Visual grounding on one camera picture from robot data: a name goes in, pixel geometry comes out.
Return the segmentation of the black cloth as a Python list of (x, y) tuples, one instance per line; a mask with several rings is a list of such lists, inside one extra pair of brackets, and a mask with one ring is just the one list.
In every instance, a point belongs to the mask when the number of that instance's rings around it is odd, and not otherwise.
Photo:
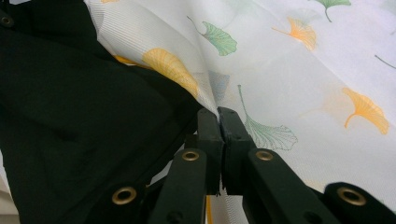
[(0, 0), (0, 152), (21, 224), (138, 224), (142, 191), (196, 128), (198, 103), (118, 63), (83, 0)]

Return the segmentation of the white leaf-print mesh bag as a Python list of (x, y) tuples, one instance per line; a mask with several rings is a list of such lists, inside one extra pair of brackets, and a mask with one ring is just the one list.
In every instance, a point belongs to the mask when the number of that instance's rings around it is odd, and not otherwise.
[(396, 0), (84, 0), (99, 43), (236, 111), (309, 187), (367, 190), (396, 224)]

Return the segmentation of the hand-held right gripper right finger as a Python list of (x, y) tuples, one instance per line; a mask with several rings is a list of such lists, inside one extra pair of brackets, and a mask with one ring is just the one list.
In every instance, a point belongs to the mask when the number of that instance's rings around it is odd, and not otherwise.
[(219, 109), (225, 141), (223, 183), (243, 197), (251, 224), (341, 224), (274, 151), (258, 148), (238, 114)]

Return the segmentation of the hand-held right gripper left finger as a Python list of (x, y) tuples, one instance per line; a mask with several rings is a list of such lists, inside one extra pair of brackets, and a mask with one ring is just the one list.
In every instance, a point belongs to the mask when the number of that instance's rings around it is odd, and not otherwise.
[(174, 157), (148, 224), (205, 224), (205, 201), (219, 192), (223, 140), (212, 112), (197, 113), (197, 133)]

